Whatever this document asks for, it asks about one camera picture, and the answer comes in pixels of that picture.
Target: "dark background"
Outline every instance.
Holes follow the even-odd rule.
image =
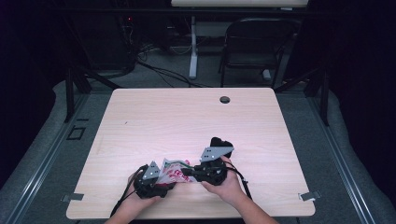
[[[351,145],[374,182],[396,204],[394,5],[390,1],[358,2],[359,5],[354,5],[353,1],[310,2],[309,10],[340,12],[349,11],[352,6],[360,14],[353,26],[348,27],[343,27],[346,24],[343,21],[305,20],[285,76],[297,77],[318,66],[323,53],[332,48],[339,35],[337,32],[342,30],[347,34],[328,69],[331,90],[339,98]],[[102,7],[114,7],[105,0],[101,3]],[[131,46],[125,43],[122,32],[90,35],[95,29],[104,27],[118,31],[119,23],[114,17],[90,21],[70,19],[76,25],[72,30],[84,36],[77,41],[76,33],[70,32],[62,17],[41,7],[53,4],[51,1],[17,0],[0,4],[0,111],[3,119],[0,184],[3,186],[46,121],[55,100],[52,87],[64,80],[70,65],[133,69],[134,55],[129,53]],[[90,26],[92,29],[87,32],[84,22],[95,26]],[[150,20],[137,22],[142,22],[143,27],[150,24]],[[163,35],[163,32],[158,33],[163,25],[157,25],[162,28],[150,26],[152,29],[147,29],[147,34],[152,34],[153,38]],[[166,47],[165,39],[154,41]],[[103,57],[92,57],[103,52],[106,52]]]

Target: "gray carpet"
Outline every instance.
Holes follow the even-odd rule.
[[[193,82],[211,87],[219,86],[218,54],[207,54],[202,49],[202,57],[198,61],[198,78]],[[189,71],[189,54],[168,55],[160,51],[148,54],[147,63],[157,67],[167,68],[184,74]],[[165,77],[175,86],[185,88],[187,85]],[[239,79],[237,74],[226,79],[228,84],[257,82],[259,72],[251,73],[251,77]],[[112,78],[112,81],[126,88],[169,88],[169,84],[145,67],[137,65],[135,70],[122,77]],[[20,165],[0,192],[0,223],[6,223],[12,210],[18,203],[29,179],[41,164],[47,151],[53,147],[54,139],[62,129],[67,129],[59,143],[59,153],[54,158],[49,172],[38,188],[35,197],[27,210],[21,214],[21,223],[75,223],[65,216],[68,203],[61,202],[65,194],[72,193],[78,182],[79,174],[88,156],[93,138],[101,118],[105,112],[111,90],[96,80],[90,79],[93,86],[92,94],[78,95],[81,106],[70,124],[63,124],[65,118],[64,83],[55,87],[57,102],[51,115],[25,154]],[[301,217],[301,223],[361,223],[355,207],[350,200],[346,187],[334,165],[331,146],[321,130],[320,121],[316,119],[317,111],[309,104],[297,86],[288,93],[277,95],[283,116],[290,131],[291,140],[296,149],[304,176],[310,190],[319,190],[322,198],[315,202],[317,212],[312,217]],[[394,223],[396,213],[388,198],[373,184],[364,166],[356,158],[347,140],[347,130],[342,121],[336,98],[331,94],[329,121],[337,144],[342,149],[351,173],[361,188],[368,207],[376,223]],[[73,128],[84,128],[80,140],[70,140],[78,136]],[[297,223],[294,217],[277,217],[281,223]],[[209,221],[184,221],[185,223],[208,223]],[[80,223],[103,223],[103,220],[83,220]]]

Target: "black cable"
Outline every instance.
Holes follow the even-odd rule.
[[[223,162],[230,164],[233,168],[236,169],[236,167],[232,163],[230,163],[229,161],[223,161]]]
[[[236,170],[235,166],[233,166],[233,168],[231,168],[231,167],[226,167],[226,169],[236,172],[236,173],[239,175],[239,177],[241,177],[242,185],[244,186],[245,193],[247,194],[247,196],[249,197],[249,199],[253,200],[252,197],[251,197],[251,194],[250,194],[250,190],[248,189],[248,182],[247,182],[246,179],[242,176],[242,174],[241,174],[238,170]]]
[[[181,82],[184,82],[184,83],[189,85],[189,88],[190,87],[198,87],[198,88],[208,87],[208,88],[212,88],[211,86],[207,86],[205,84],[192,83],[186,77],[184,77],[183,75],[181,75],[181,74],[179,74],[177,72],[173,72],[173,71],[170,71],[170,70],[167,70],[167,69],[164,69],[164,68],[155,67],[155,66],[152,66],[152,65],[149,65],[147,63],[140,62],[140,61],[137,61],[136,63],[140,64],[140,65],[142,65],[142,66],[144,66],[144,67],[146,67],[146,68],[148,68],[148,69],[150,69],[150,70],[152,70],[154,72],[156,72],[163,79],[163,81],[165,81],[171,87],[174,87],[174,86],[172,86],[169,82],[167,82],[163,78],[162,75],[174,78],[174,79],[176,79],[178,81],[181,81]]]
[[[122,204],[122,202],[125,199],[127,199],[131,194],[136,192],[136,189],[135,189],[133,192],[131,192],[130,194],[126,195],[128,193],[129,187],[131,187],[132,183],[134,183],[134,179],[136,178],[137,174],[139,174],[139,172],[144,170],[145,168],[147,168],[147,165],[141,166],[139,169],[137,169],[136,172],[134,172],[134,175],[128,181],[128,184],[127,184],[127,186],[125,188],[125,191],[123,192],[121,198],[117,201],[116,205],[114,206],[113,210],[111,211],[110,217],[112,217],[117,212],[117,209],[119,209],[120,205]]]
[[[104,75],[104,74],[100,74],[101,77],[105,77],[106,79],[112,79],[112,78],[116,78],[116,77],[124,77],[126,75],[128,75],[129,73],[131,73],[134,69],[133,68],[125,68],[122,69],[122,71],[118,72],[118,73],[113,73],[113,74],[108,74],[108,75]]]
[[[148,60],[148,52],[150,52],[153,49],[155,49],[155,48],[154,48],[154,46],[152,44],[146,44],[139,50],[139,52],[137,53],[137,57],[142,62],[146,62]]]

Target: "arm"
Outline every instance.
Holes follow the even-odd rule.
[[[134,183],[131,184],[131,187],[129,187],[127,195],[131,192],[134,192]],[[160,196],[149,199],[141,199],[136,193],[133,193],[122,202],[117,212],[106,222],[106,224],[130,223],[144,209],[158,202],[160,199]]]
[[[209,192],[219,195],[224,202],[234,207],[241,214],[245,223],[277,223],[242,191],[235,172],[228,171],[227,178],[220,186],[213,186],[207,182],[202,182],[202,185]]]

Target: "person's left hand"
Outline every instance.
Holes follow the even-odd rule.
[[[128,189],[126,195],[134,192],[134,183]],[[108,223],[130,223],[143,210],[161,200],[160,196],[141,199],[136,193],[129,195],[120,205],[117,212],[106,222]]]

